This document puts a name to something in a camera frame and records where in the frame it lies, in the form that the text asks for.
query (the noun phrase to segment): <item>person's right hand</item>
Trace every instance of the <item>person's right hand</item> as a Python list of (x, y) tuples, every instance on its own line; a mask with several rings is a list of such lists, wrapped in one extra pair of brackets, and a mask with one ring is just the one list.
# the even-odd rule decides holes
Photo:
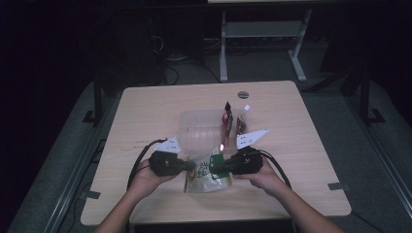
[(264, 157), (263, 166), (255, 174), (233, 175), (235, 180), (250, 180), (253, 186), (262, 188), (268, 195), (276, 197), (283, 188), (288, 188), (278, 177)]

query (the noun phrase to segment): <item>black controller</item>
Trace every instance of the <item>black controller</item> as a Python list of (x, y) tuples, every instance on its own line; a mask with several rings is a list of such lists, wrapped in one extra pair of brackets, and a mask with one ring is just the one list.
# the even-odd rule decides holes
[[(159, 177), (176, 176), (196, 167), (194, 162), (185, 162), (178, 154), (155, 151), (149, 159), (152, 171)], [(251, 147), (240, 149), (222, 165), (209, 166), (211, 174), (230, 172), (233, 175), (257, 173), (263, 166), (260, 152)]]
[(240, 149), (220, 166), (209, 166), (212, 174), (231, 173), (233, 175), (254, 174), (263, 166), (260, 152), (251, 147)]
[(162, 151), (155, 151), (149, 158), (149, 164), (159, 177), (177, 176), (183, 171), (191, 171), (196, 167), (194, 162), (179, 159), (177, 153)]

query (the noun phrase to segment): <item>person's left hand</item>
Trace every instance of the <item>person's left hand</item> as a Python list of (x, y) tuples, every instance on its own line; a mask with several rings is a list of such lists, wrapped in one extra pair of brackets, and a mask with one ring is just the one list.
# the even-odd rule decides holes
[(137, 199), (143, 199), (152, 194), (159, 185), (168, 182), (174, 177), (158, 177), (149, 167), (149, 160), (145, 159), (137, 167), (137, 174), (127, 192), (132, 192)]

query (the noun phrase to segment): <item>dark background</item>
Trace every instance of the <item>dark background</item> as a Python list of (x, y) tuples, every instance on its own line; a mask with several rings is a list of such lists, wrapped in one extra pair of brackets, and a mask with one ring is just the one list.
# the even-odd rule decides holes
[[(96, 75), (107, 93), (156, 85), (162, 80), (156, 66), (167, 54), (152, 53), (158, 46), (152, 35), (161, 35), (168, 47), (199, 60), (203, 38), (220, 36), (220, 12), (96, 10), (108, 8), (109, 2), (0, 1), (2, 232), (79, 95)], [(412, 125), (409, 10), (397, 1), (385, 7), (317, 6), (305, 39), (330, 41), (324, 71), (366, 61), (372, 80), (388, 91)]]

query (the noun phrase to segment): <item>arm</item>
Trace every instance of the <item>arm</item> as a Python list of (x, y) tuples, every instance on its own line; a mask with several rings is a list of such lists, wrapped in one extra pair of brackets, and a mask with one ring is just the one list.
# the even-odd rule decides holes
[(115, 208), (109, 212), (94, 232), (121, 232), (137, 203), (152, 194), (160, 184), (174, 178), (158, 177), (147, 166), (149, 166), (148, 160), (143, 160), (139, 164), (138, 169), (142, 170), (136, 174), (130, 188), (124, 193)]
[(233, 175), (233, 179), (250, 180), (252, 185), (278, 199), (303, 232), (344, 232), (285, 185), (266, 158), (256, 174)]

